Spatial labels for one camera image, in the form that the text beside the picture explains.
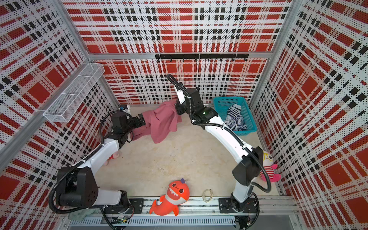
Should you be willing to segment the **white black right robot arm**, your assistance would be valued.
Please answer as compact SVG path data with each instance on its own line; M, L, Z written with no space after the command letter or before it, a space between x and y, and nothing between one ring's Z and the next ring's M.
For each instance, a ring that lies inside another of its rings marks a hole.
M202 127L214 136L237 162L232 171L232 175L236 180L235 188L227 205L221 208L220 211L229 210L232 213L245 213L252 204L259 210L259 202L253 192L254 187L266 193L271 191L269 177L266 178L267 187L263 187L256 182L256 178L260 173L265 172L263 150L259 147L254 148L244 142L224 123L213 108L204 106L198 89L185 89L183 86L175 86L174 89L178 95L175 104L176 112L179 115L187 113L193 125Z

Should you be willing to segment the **pink ribbed tank top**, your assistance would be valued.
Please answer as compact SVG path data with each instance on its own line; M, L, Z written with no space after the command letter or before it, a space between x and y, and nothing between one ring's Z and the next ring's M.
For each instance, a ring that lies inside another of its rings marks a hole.
M142 113L145 125L133 130L133 140L150 135L155 144L161 143L170 132L177 131L182 118L175 109L176 100L162 103L157 109Z

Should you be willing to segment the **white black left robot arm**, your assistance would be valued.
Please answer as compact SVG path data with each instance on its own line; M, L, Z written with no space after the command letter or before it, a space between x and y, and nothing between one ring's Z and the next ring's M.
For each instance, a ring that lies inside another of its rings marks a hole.
M128 210L131 204L126 191L101 189L95 174L125 143L132 142L133 130L145 124L142 114L133 117L122 110L108 113L98 128L100 144L78 163L58 171L48 198L49 208L58 214L103 207Z

